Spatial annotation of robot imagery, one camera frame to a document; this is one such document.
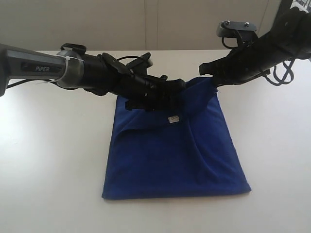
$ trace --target cloth fold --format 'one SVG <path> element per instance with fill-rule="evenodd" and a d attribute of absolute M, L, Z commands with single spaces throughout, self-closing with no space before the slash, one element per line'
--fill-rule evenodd
<path fill-rule="evenodd" d="M 190 80 L 182 108 L 127 111 L 117 98 L 102 197 L 111 200 L 249 192 L 210 78 Z"/>

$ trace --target table surface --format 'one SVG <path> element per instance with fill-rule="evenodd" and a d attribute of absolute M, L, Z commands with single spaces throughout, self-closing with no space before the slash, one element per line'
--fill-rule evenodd
<path fill-rule="evenodd" d="M 153 51 L 150 74 L 189 80 L 202 62 L 227 53 Z M 259 78 L 219 88 L 252 187 L 231 197 L 103 200 L 116 96 L 40 81 L 8 89 L 0 98 L 0 231 L 311 232 L 311 64 L 297 61 L 293 70 L 290 85 Z"/>

